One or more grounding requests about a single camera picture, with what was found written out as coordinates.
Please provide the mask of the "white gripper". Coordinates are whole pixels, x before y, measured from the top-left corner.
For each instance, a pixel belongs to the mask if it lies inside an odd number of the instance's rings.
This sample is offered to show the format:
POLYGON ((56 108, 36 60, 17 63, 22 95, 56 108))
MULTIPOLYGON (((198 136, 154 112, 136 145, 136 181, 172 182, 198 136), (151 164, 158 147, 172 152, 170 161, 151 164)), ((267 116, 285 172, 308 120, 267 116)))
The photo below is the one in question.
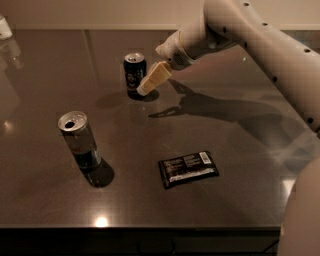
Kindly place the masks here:
POLYGON ((168 80, 172 75, 172 69, 181 71, 194 63, 183 48, 180 31, 169 36, 155 51, 165 61, 155 62, 140 82, 137 92, 142 96, 148 95, 168 80))

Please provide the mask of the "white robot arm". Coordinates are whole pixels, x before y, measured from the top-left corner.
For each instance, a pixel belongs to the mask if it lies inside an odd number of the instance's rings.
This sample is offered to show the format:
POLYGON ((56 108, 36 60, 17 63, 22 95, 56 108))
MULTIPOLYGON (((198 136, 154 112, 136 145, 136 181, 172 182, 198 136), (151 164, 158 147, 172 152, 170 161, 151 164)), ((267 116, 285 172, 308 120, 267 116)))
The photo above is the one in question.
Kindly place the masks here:
MULTIPOLYGON (((320 55, 270 25, 249 0, 205 0, 194 23, 156 48, 162 60, 138 86, 147 95, 174 70, 200 57, 241 46, 308 127, 320 136, 320 55)), ((320 256, 320 159, 306 165, 288 197, 277 256, 320 256)))

